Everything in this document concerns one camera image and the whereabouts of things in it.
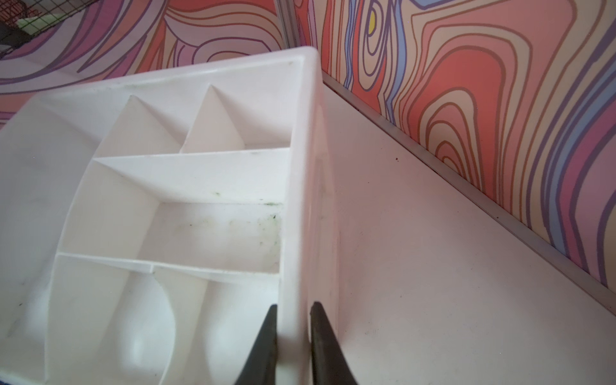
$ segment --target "yellow spot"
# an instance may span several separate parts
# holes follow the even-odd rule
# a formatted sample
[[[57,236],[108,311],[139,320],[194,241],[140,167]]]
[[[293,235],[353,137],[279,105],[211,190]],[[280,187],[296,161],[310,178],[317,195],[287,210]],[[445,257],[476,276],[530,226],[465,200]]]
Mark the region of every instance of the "yellow spot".
[[[370,19],[368,21],[368,34],[373,34],[376,28],[376,12],[374,9],[370,10]]]

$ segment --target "wire mesh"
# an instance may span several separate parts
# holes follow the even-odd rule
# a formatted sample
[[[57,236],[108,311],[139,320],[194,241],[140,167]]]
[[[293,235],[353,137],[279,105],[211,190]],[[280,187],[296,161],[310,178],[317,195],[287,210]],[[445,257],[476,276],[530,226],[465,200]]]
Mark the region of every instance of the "wire mesh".
[[[0,58],[98,0],[0,0]]]

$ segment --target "wavy line pattern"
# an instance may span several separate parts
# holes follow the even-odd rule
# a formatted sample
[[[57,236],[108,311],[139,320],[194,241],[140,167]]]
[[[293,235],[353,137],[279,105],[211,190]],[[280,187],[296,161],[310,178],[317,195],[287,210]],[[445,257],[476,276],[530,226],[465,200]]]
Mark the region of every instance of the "wavy line pattern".
[[[0,60],[0,128],[38,91],[282,47],[273,0],[100,0]]]
[[[616,2],[295,5],[323,70],[616,291]]]

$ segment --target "metal edge trim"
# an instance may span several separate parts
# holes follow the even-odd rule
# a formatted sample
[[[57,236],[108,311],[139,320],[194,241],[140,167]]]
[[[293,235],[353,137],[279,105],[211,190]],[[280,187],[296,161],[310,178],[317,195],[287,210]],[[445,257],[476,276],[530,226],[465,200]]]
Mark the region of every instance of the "metal edge trim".
[[[368,106],[359,97],[351,93],[351,91],[346,89],[342,84],[338,83],[324,71],[323,82],[332,91],[351,104],[363,116],[368,118],[387,135],[392,137],[392,139],[406,148],[410,153],[415,155],[426,166],[430,167],[434,172],[445,179],[457,191],[461,192],[481,210],[485,211],[495,221],[509,230],[509,232],[511,232],[516,238],[522,241],[535,253],[539,254],[539,256],[542,257],[547,263],[555,267],[608,311],[616,315],[616,293],[603,286],[590,274],[579,268],[569,258],[552,247],[552,245],[537,235],[533,230],[530,230],[526,227],[526,225],[517,220],[496,202],[488,198],[487,195],[484,195],[481,191],[476,189],[475,186],[470,184],[466,179],[462,178],[457,172],[438,160],[436,156],[407,136],[398,127],[390,123],[383,115],[374,111],[374,109]]]

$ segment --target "white plastic organizer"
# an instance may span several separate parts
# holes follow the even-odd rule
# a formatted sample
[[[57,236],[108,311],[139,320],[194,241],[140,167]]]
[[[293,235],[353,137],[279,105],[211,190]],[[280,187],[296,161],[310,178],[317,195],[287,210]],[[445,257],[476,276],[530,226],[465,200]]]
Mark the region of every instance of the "white plastic organizer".
[[[309,307],[338,311],[321,93],[300,48],[32,98],[0,131],[0,379],[232,384],[277,303],[306,383]]]

